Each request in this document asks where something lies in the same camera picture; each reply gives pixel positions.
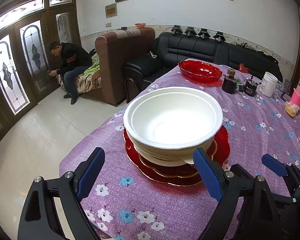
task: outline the tiled floor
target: tiled floor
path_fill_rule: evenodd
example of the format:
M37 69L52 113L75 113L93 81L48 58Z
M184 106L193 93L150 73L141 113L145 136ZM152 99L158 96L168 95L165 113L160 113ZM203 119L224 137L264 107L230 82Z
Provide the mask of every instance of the tiled floor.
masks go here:
M33 179L59 177L59 163L86 135L125 106L79 97L71 106L59 88L22 117L0 142L0 225L12 240ZM59 199L60 222L74 239Z

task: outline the blue gripper pad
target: blue gripper pad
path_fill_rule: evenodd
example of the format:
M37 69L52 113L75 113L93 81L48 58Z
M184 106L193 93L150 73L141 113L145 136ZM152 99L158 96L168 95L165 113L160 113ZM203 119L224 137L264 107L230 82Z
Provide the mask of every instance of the blue gripper pad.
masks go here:
M97 147L89 158L75 169L74 192L79 202L89 195L104 163L105 152Z
M279 162L278 160L273 158L271 155L269 155L269 154L263 155L263 157L261 158L261 161L264 166L269 168L271 171L273 171L279 177L287 176L288 172L286 170L286 167L281 162Z
M211 166L209 165L209 163L212 164L209 156L202 148L198 148L194 150L193 161L200 174L201 179L204 182L204 185L208 189L210 196L220 202L223 197L223 194L221 192L221 183L212 170Z

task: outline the pink bottle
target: pink bottle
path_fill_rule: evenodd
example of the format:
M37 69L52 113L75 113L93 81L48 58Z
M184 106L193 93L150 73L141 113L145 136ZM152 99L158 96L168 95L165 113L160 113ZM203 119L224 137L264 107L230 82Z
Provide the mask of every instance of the pink bottle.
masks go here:
M293 90L294 92L290 99L290 103L300 107L300 82L297 85L297 87L294 88Z

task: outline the brown sofa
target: brown sofa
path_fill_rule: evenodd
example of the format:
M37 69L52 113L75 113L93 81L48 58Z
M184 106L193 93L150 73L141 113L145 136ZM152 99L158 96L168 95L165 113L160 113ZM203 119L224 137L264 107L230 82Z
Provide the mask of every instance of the brown sofa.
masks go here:
M95 48L100 59L102 88L85 94L95 94L95 98L111 105L122 102L126 97L122 67L127 60L149 52L154 36L152 28L131 28L99 36L95 41Z

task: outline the stacked bowls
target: stacked bowls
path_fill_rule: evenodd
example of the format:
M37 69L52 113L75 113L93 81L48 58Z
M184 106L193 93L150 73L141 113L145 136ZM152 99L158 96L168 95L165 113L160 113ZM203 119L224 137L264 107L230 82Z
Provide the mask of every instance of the stacked bowls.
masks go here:
M193 164L193 151L207 150L222 124L219 103L187 87L157 89L130 103L123 121L138 153L162 166Z

